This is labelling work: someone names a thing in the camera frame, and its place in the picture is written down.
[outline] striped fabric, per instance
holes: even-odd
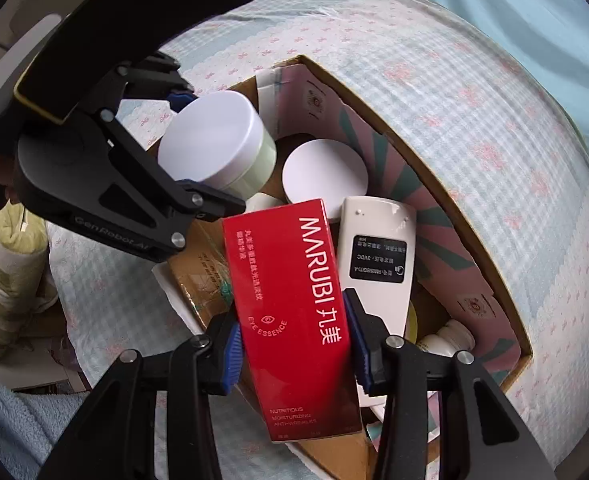
[[[426,0],[255,0],[163,49],[198,95],[305,54],[414,150],[508,285],[534,348],[508,397],[548,460],[561,462],[589,425],[589,156],[537,82]],[[172,112],[126,100],[118,116],[145,147]],[[411,189],[402,179],[395,193]],[[68,333],[91,383],[123,349],[150,355],[182,342],[187,329],[147,277],[151,264],[56,226],[48,231]],[[230,402],[214,420],[226,402],[212,407],[223,477],[301,478],[292,464],[269,460],[273,447],[250,434],[240,405]],[[156,476],[166,478],[165,428],[157,429]],[[432,463],[428,479],[437,475]]]
[[[20,204],[5,206],[0,211],[0,358],[43,303],[36,292],[46,261],[44,221]]]

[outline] towel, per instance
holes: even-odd
[[[56,301],[53,285],[37,294],[48,258],[46,222],[21,204],[0,210],[0,358],[36,310]]]
[[[87,394],[28,395],[0,385],[0,460],[16,480],[33,480]]]

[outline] white remote control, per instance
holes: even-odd
[[[383,319],[388,332],[403,336],[411,299],[417,212],[373,196],[349,196],[341,212],[337,260],[341,288],[354,288],[364,310]],[[359,386],[360,406],[375,406]]]

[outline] pink paper lining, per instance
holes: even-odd
[[[369,194],[417,209],[415,275],[419,283],[452,318],[468,327],[477,343],[473,355],[483,360],[489,372],[497,373],[497,381],[503,380],[521,355],[510,321],[445,212],[404,158],[303,64],[257,75],[257,87],[260,115],[272,123],[276,118],[276,124],[266,124],[275,139],[307,133],[343,142],[364,159]],[[431,412],[438,417],[434,408]]]

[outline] cardboard box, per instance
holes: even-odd
[[[361,431],[322,201],[226,218],[223,235],[244,350],[271,439]]]
[[[497,267],[481,241],[476,237],[472,227],[466,222],[463,214],[440,181],[438,181],[431,173],[430,168],[427,168],[423,164],[412,149],[405,144],[405,142],[390,126],[388,126],[388,124],[385,123],[385,121],[382,120],[382,118],[379,117],[379,115],[377,115],[375,111],[361,101],[354,92],[344,86],[334,76],[305,56],[294,57],[279,65],[290,66],[294,64],[303,64],[307,67],[318,80],[336,92],[341,100],[363,118],[374,131],[385,136],[388,142],[406,160],[412,170],[415,171],[423,185],[430,190],[431,195],[442,207],[444,212],[446,212],[450,222],[453,224],[454,229],[459,235],[463,246],[474,257],[476,266],[479,267],[483,278],[494,293],[494,298],[505,313],[505,316],[508,317],[510,325],[517,338],[521,356],[519,357],[516,366],[501,384],[502,390],[507,391],[532,359],[532,347],[510,293],[508,292]],[[250,99],[252,104],[254,104],[255,108],[258,109],[256,78],[252,77],[247,79],[246,81],[233,86],[231,89],[244,94]],[[277,140],[276,167],[272,177],[261,190],[262,192],[270,194],[283,202],[287,202],[280,178],[284,161],[292,150],[312,138],[314,137],[308,134],[295,134]],[[200,222],[195,222],[191,231],[193,229],[199,229],[200,227],[198,227],[198,224],[200,224]],[[210,224],[210,228],[216,231],[217,224]],[[220,248],[217,248],[215,243],[212,243],[210,248],[212,249],[212,254],[216,254],[220,251]],[[185,273],[183,273],[184,275],[182,277],[182,270],[185,269],[187,265],[187,262],[184,260],[192,260],[190,254],[191,252],[187,251],[175,256],[170,261],[173,273],[175,274],[175,277],[177,277],[177,281],[182,290],[195,288],[190,284],[186,285],[185,282],[182,282],[182,279],[185,280]],[[449,319],[449,315],[444,307],[418,283],[413,283],[411,300],[417,312],[419,329],[417,334],[418,339],[436,332],[436,330],[443,326],[446,320]],[[199,306],[197,306],[197,309],[200,309],[203,316],[204,309]],[[248,398],[249,402],[256,405],[256,398],[253,398],[252,394],[252,385],[247,383],[247,381],[244,381],[241,386],[244,395]],[[321,468],[339,480],[364,480],[371,478],[377,460],[377,454],[369,444],[363,432],[322,440],[308,440],[297,443],[297,446],[300,447],[310,459],[321,466]],[[430,445],[428,446],[428,462],[431,462],[438,456],[439,440],[435,439],[430,442]]]

